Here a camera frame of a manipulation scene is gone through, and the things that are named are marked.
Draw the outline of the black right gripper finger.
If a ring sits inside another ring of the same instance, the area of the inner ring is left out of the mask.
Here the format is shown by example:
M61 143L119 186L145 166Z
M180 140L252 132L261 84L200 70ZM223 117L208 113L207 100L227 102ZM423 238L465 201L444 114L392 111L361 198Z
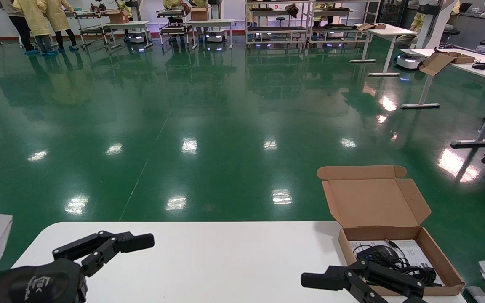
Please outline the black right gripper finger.
M379 263L359 260L354 263L354 273L364 281L366 288L379 286L406 297L405 303L425 303L425 285L418 279L393 270Z
M346 290L359 303L386 303L354 271L344 266L329 266L323 274L301 274L301 285L304 288L315 288L327 291Z

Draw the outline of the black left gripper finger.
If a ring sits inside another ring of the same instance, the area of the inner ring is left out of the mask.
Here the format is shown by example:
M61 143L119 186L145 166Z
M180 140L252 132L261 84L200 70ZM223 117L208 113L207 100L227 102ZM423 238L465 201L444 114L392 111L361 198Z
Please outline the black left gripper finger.
M53 250L54 260L105 260L108 261L117 255L115 234L107 231L98 231L69 244L62 245Z
M137 236L131 233L119 233L108 236L82 260L83 274L91 277L118 253L133 253L150 249L154 244L154 236L151 233Z

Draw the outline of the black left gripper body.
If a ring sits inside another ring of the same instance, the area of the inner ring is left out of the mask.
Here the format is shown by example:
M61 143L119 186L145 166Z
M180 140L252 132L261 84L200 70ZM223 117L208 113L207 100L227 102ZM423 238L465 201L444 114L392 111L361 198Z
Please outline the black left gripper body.
M0 303L84 303L82 267L67 259L0 272Z

